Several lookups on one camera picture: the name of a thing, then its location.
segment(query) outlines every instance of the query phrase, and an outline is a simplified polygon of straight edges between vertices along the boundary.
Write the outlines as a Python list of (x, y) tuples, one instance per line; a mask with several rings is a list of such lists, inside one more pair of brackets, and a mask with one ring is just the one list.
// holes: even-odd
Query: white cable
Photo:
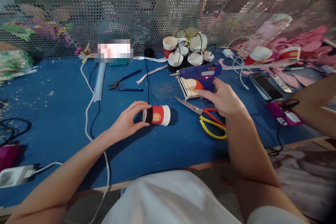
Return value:
[[(92, 142), (93, 140), (92, 140), (92, 138), (89, 136), (89, 134), (88, 134), (88, 129), (87, 129), (87, 128), (88, 128), (88, 122), (87, 122), (87, 121), (88, 121), (88, 115), (87, 115), (87, 114), (88, 114), (89, 108), (90, 108), (90, 106), (91, 106), (91, 104), (92, 104), (92, 101), (93, 101), (93, 99), (95, 98), (95, 94), (94, 94), (94, 91), (92, 90), (92, 88), (91, 88), (91, 86), (90, 86), (90, 84), (89, 84), (89, 82), (88, 82), (86, 76), (85, 76), (84, 73), (83, 73), (83, 66), (84, 66), (84, 64), (85, 64), (85, 62), (86, 62), (86, 59), (83, 60), (83, 64), (82, 64), (81, 67), (80, 67), (80, 72), (82, 73), (82, 75), (83, 75), (83, 77), (84, 77), (84, 79), (85, 79), (85, 81), (86, 81), (88, 87), (90, 88), (90, 90), (91, 90), (91, 92), (92, 92), (92, 99), (91, 99), (91, 101), (90, 101), (88, 107), (87, 107), (86, 110), (85, 110), (85, 134), (86, 134), (86, 136), (88, 137), (88, 139)], [(103, 193), (103, 197), (102, 197), (102, 199), (101, 199), (101, 201), (100, 201), (100, 204), (99, 204), (99, 206), (98, 206), (98, 208), (97, 208), (97, 210), (96, 210), (96, 212), (95, 212), (95, 214), (94, 214), (92, 220), (91, 220), (88, 224), (92, 224), (92, 223), (94, 222), (94, 220), (95, 220), (95, 218), (96, 218), (96, 216), (97, 216), (97, 214), (98, 214), (98, 211), (100, 210), (101, 205), (102, 205), (102, 203), (103, 203), (103, 201), (104, 201), (104, 198), (105, 198), (105, 195), (106, 195), (106, 193), (107, 193), (107, 190), (109, 189), (109, 185), (110, 185), (110, 166), (109, 166), (109, 161), (107, 160), (106, 152), (103, 152), (103, 154), (104, 154), (105, 161), (106, 161), (106, 169), (107, 169), (107, 185), (106, 185), (106, 187), (105, 187), (105, 190), (104, 190), (104, 193)], [(72, 224), (78, 224), (78, 223), (76, 223), (76, 222), (72, 222), (72, 221), (70, 221), (70, 220), (67, 220), (67, 222), (68, 222), (68, 223), (72, 223)]]
[(43, 171), (43, 170), (45, 170), (45, 169), (48, 169), (50, 166), (58, 165), (58, 164), (59, 164), (59, 165), (62, 165), (63, 163), (61, 163), (61, 162), (54, 162), (54, 163), (48, 164), (46, 167), (43, 167), (43, 168), (41, 168), (40, 170), (34, 171), (33, 174), (38, 173), (38, 172), (41, 172), (41, 171)]
[[(246, 38), (246, 37), (249, 38), (249, 39), (251, 38), (250, 36), (241, 36), (241, 37), (235, 38), (234, 40), (232, 40), (232, 41), (227, 45), (226, 48), (228, 48), (228, 47), (231, 45), (231, 43), (232, 43), (233, 41), (235, 41), (235, 40), (237, 40), (237, 39), (240, 39), (240, 38)], [(245, 55), (245, 53), (248, 52), (248, 51), (250, 50), (250, 48), (251, 48), (251, 44), (252, 44), (252, 43), (250, 43), (248, 49), (247, 49), (246, 51), (243, 52), (243, 55)], [(235, 65), (235, 62), (236, 62), (236, 60), (237, 60), (238, 58), (241, 59), (241, 64), (244, 65), (244, 59), (243, 59), (241, 56), (234, 56), (234, 57), (236, 57), (236, 58), (233, 59), (233, 57), (231, 57), (231, 59), (233, 59), (233, 64), (232, 64), (232, 66)], [(245, 88), (246, 90), (250, 90), (250, 89), (244, 84), (244, 82), (243, 82), (243, 80), (242, 80), (242, 75), (243, 75), (243, 76), (247, 76), (247, 75), (243, 74), (243, 68), (240, 70), (240, 72), (237, 72), (236, 69), (234, 69), (234, 71), (235, 71), (237, 74), (239, 74), (240, 82), (243, 84), (244, 88)]]

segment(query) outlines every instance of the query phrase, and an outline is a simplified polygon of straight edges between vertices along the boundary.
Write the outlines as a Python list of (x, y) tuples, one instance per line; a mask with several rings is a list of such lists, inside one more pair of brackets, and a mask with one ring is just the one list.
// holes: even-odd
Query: smartphone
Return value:
[(283, 98), (280, 91), (261, 73), (251, 73), (248, 77), (264, 98), (271, 100)]

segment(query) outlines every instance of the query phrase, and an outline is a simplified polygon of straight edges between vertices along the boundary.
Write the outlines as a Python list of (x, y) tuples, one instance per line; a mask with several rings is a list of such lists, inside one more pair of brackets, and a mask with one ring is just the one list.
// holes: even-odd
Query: white ribbon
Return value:
[(146, 60), (151, 60), (151, 61), (155, 61), (155, 62), (160, 62), (160, 63), (162, 63), (162, 62), (166, 62), (167, 61), (167, 59), (166, 58), (160, 58), (160, 59), (154, 59), (154, 58), (148, 58), (148, 57), (144, 57), (144, 56), (135, 56), (135, 57), (133, 57), (133, 59), (135, 60), (144, 60), (144, 59), (146, 59)]
[(146, 78), (147, 75), (150, 75), (150, 74), (153, 74), (153, 73), (155, 73), (155, 72), (157, 72), (157, 71), (160, 71), (160, 70), (166, 68), (167, 66), (168, 66), (168, 65), (165, 65), (165, 66), (162, 66), (162, 67), (160, 67), (160, 68), (156, 68), (155, 70), (149, 72), (148, 74), (146, 73), (140, 80), (137, 81), (137, 84), (139, 85), (139, 84), (144, 80), (144, 78)]

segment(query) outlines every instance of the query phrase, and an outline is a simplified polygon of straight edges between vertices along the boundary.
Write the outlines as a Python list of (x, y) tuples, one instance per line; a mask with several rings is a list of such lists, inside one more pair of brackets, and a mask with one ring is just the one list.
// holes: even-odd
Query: scissor blade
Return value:
[(182, 103), (184, 106), (186, 106), (187, 108), (191, 109), (192, 111), (196, 112), (197, 114), (201, 115), (203, 110), (191, 105), (189, 102), (186, 102), (178, 97), (175, 96), (175, 98), (180, 102)]

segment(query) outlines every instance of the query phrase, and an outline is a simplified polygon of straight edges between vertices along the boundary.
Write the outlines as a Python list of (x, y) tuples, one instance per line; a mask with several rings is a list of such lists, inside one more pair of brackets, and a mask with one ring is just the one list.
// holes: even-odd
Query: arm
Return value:
[(324, 106), (336, 96), (336, 73), (296, 92), (291, 98), (300, 104), (292, 110), (305, 124), (336, 139), (336, 111)]
[(213, 80), (215, 93), (198, 90), (226, 118), (229, 156), (236, 172), (237, 193), (245, 221), (261, 206), (282, 208), (307, 223), (307, 219), (282, 191), (277, 174), (265, 151), (247, 109), (228, 84)]
[(134, 134), (142, 127), (149, 126), (146, 122), (134, 124), (133, 118), (141, 110), (150, 107), (151, 105), (144, 101), (132, 103), (121, 113), (111, 128), (100, 134), (38, 185), (19, 205), (7, 223), (60, 223), (66, 213), (66, 203), (100, 155), (116, 142)]

